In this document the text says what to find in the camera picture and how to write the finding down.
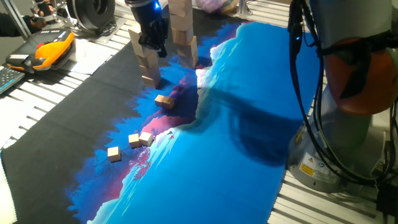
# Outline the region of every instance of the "metal table surface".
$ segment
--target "metal table surface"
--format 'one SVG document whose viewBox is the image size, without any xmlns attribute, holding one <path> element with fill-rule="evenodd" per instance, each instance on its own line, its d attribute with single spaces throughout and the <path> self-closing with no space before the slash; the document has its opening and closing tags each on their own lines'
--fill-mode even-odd
<svg viewBox="0 0 398 224">
<path fill-rule="evenodd" d="M 249 1 L 248 7 L 252 15 L 235 16 L 287 27 L 289 5 L 260 0 Z M 101 50 L 104 54 L 112 56 L 129 43 L 128 28 L 135 23 L 131 11 L 116 6 L 115 16 L 127 19 L 127 22 L 107 44 L 89 43 L 89 50 Z M 19 123 L 19 129 L 8 140 L 5 150 L 89 76 L 78 72 L 51 71 L 51 75 L 41 77 L 45 82 L 27 79 L 12 87 L 5 95 L 1 95 L 0 100 L 11 98 L 34 106 L 25 119 L 14 121 Z M 377 190 L 371 187 L 362 189 L 359 196 L 316 192 L 302 185 L 287 170 L 268 223 L 394 223 L 393 217 L 384 219 L 382 213 L 376 211 L 376 196 Z"/>
</svg>

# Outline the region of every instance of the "block tower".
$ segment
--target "block tower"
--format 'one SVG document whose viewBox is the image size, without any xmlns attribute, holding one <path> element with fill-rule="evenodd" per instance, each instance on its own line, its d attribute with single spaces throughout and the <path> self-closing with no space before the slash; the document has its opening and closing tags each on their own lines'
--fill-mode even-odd
<svg viewBox="0 0 398 224">
<path fill-rule="evenodd" d="M 173 42 L 182 67 L 195 68 L 198 63 L 197 37 L 193 35 L 192 0 L 169 0 Z"/>
<path fill-rule="evenodd" d="M 157 88 L 162 82 L 157 52 L 155 50 L 148 49 L 147 47 L 143 47 L 138 43 L 138 40 L 142 35 L 139 23 L 135 23 L 129 29 L 129 33 L 134 53 L 138 59 L 144 85 L 151 88 Z"/>
</svg>

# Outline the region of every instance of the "keyboard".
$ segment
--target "keyboard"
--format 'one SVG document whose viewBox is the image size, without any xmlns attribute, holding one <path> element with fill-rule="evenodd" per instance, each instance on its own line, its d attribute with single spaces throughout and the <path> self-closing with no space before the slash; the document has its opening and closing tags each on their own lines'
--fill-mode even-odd
<svg viewBox="0 0 398 224">
<path fill-rule="evenodd" d="M 13 86 L 25 76 L 24 73 L 0 66 L 0 94 Z"/>
</svg>

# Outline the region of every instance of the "yellow label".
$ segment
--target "yellow label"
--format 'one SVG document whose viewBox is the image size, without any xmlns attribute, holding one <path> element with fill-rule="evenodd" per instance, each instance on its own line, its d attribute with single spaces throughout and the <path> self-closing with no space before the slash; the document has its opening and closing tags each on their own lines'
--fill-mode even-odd
<svg viewBox="0 0 398 224">
<path fill-rule="evenodd" d="M 301 140 L 301 136 L 303 136 L 304 130 L 302 129 L 301 132 L 297 135 L 296 137 L 296 145 L 299 144 L 300 140 Z"/>
<path fill-rule="evenodd" d="M 304 163 L 301 164 L 300 170 L 303 171 L 304 173 L 310 175 L 310 176 L 313 175 L 313 171 L 314 171 L 314 169 L 312 169 L 311 167 L 305 165 Z"/>
</svg>

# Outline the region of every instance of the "small wooden cube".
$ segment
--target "small wooden cube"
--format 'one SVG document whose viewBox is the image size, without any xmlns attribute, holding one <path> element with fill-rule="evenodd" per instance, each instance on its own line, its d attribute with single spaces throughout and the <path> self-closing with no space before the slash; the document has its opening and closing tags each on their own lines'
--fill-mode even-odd
<svg viewBox="0 0 398 224">
<path fill-rule="evenodd" d="M 141 142 L 139 141 L 139 134 L 130 134 L 129 135 L 129 144 L 130 147 L 137 148 L 141 147 Z"/>
<path fill-rule="evenodd" d="M 154 80 L 148 77 L 143 76 L 142 77 L 142 81 L 144 82 L 145 86 L 151 87 L 151 88 L 157 88 L 160 83 L 162 82 L 162 79 L 160 78 L 160 80 Z"/>
<path fill-rule="evenodd" d="M 192 1 L 190 0 L 169 0 L 170 14 L 178 16 L 186 16 L 192 11 Z"/>
<path fill-rule="evenodd" d="M 165 98 L 165 96 L 157 95 L 156 99 L 155 99 L 155 105 L 159 106 L 159 107 L 162 107 L 162 103 L 164 101 L 164 98 Z"/>
<path fill-rule="evenodd" d="M 141 70 L 142 76 L 145 76 L 145 77 L 148 77 L 148 78 L 151 78 L 154 80 L 160 79 L 160 70 L 157 65 L 153 66 L 152 68 L 146 68 L 146 67 L 143 67 L 142 65 L 140 65 L 139 69 Z"/>
<path fill-rule="evenodd" d="M 158 60 L 157 60 L 157 52 L 152 52 L 146 57 L 141 57 L 140 55 L 136 55 L 138 59 L 138 64 L 146 67 L 146 68 L 152 68 L 156 65 L 158 65 Z"/>
<path fill-rule="evenodd" d="M 142 36 L 141 25 L 138 22 L 133 23 L 129 28 L 130 39 L 132 43 L 138 43 L 139 38 Z"/>
<path fill-rule="evenodd" d="M 157 95 L 155 99 L 155 105 L 171 110 L 174 106 L 174 99 L 168 96 Z"/>
<path fill-rule="evenodd" d="M 152 144 L 153 139 L 154 136 L 152 135 L 152 133 L 142 132 L 141 135 L 139 136 L 139 141 L 144 146 L 150 146 L 150 144 Z"/>
<path fill-rule="evenodd" d="M 166 96 L 163 99 L 162 107 L 165 108 L 165 109 L 171 110 L 173 108 L 173 106 L 174 106 L 174 99 L 171 98 L 171 97 Z"/>
<path fill-rule="evenodd" d="M 187 30 L 172 29 L 173 43 L 175 44 L 189 44 L 193 38 L 193 26 Z"/>
<path fill-rule="evenodd" d="M 170 14 L 170 22 L 172 29 L 187 30 L 193 24 L 192 10 L 185 16 Z"/>
<path fill-rule="evenodd" d="M 187 45 L 177 44 L 177 53 L 179 56 L 192 57 L 198 51 L 197 37 L 193 36 L 191 42 Z"/>
<path fill-rule="evenodd" d="M 198 63 L 198 51 L 196 51 L 195 53 L 193 53 L 192 56 L 189 57 L 180 56 L 181 67 L 195 68 L 197 63 Z"/>
<path fill-rule="evenodd" d="M 150 54 L 156 52 L 155 50 L 149 49 L 142 46 L 141 44 L 131 42 L 134 53 L 141 57 L 148 57 Z"/>
<path fill-rule="evenodd" d="M 111 162 L 117 162 L 121 160 L 121 153 L 119 147 L 112 147 L 108 149 L 108 159 Z"/>
</svg>

